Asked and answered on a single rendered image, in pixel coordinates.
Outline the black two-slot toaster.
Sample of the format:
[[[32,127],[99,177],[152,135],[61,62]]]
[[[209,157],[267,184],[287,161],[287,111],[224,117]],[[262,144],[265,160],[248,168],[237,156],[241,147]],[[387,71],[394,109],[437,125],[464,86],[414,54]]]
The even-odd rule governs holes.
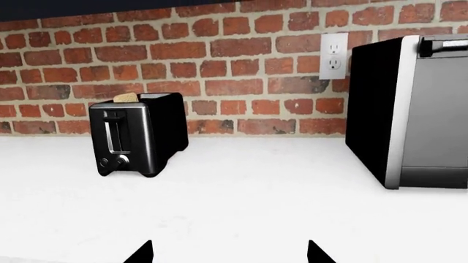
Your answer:
[[[98,173],[139,172],[156,177],[169,159],[189,145],[184,98],[180,93],[138,94],[139,102],[110,100],[89,107]],[[104,111],[124,110],[120,122],[104,122]]]

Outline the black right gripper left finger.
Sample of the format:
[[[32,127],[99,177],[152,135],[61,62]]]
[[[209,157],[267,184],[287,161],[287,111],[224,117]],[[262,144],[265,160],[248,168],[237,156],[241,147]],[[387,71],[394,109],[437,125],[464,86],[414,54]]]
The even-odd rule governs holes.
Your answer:
[[[146,241],[136,250],[124,263],[153,263],[153,245],[152,240]]]

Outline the dark upper cabinet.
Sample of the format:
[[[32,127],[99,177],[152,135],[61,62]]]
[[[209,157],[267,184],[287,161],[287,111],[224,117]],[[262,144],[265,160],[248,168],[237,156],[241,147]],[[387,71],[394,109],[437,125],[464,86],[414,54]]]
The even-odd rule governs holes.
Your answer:
[[[95,15],[241,0],[0,0],[0,22]]]

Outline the slice of bread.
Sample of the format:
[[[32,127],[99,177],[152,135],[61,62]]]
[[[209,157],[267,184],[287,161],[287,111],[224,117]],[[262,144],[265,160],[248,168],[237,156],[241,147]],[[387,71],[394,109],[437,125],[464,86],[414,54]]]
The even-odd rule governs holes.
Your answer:
[[[133,103],[139,102],[138,95],[135,93],[127,93],[127,94],[119,94],[118,96],[114,96],[113,98],[114,103]]]

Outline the white wall outlet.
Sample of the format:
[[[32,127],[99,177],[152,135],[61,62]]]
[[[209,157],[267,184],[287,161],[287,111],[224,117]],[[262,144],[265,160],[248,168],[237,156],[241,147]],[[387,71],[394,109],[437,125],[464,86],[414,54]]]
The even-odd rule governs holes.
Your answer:
[[[348,33],[322,34],[320,80],[343,80],[347,72]]]

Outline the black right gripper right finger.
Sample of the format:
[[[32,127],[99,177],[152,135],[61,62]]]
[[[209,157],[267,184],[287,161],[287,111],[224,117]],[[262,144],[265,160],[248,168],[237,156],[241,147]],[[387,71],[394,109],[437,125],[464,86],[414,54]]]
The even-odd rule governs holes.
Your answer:
[[[313,240],[309,240],[308,243],[307,259],[308,263],[336,263]]]

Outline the toaster lever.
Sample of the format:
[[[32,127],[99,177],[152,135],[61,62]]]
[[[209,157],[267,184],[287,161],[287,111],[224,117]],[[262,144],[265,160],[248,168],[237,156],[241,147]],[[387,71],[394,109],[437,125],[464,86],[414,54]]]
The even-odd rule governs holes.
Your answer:
[[[127,117],[126,111],[124,110],[106,110],[104,111],[104,122],[120,122]]]

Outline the black and silver toaster oven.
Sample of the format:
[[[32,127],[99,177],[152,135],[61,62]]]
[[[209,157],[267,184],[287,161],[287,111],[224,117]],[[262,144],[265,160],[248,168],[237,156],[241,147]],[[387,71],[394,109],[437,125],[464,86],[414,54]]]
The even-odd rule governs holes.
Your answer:
[[[388,189],[468,189],[468,34],[352,49],[345,143]]]

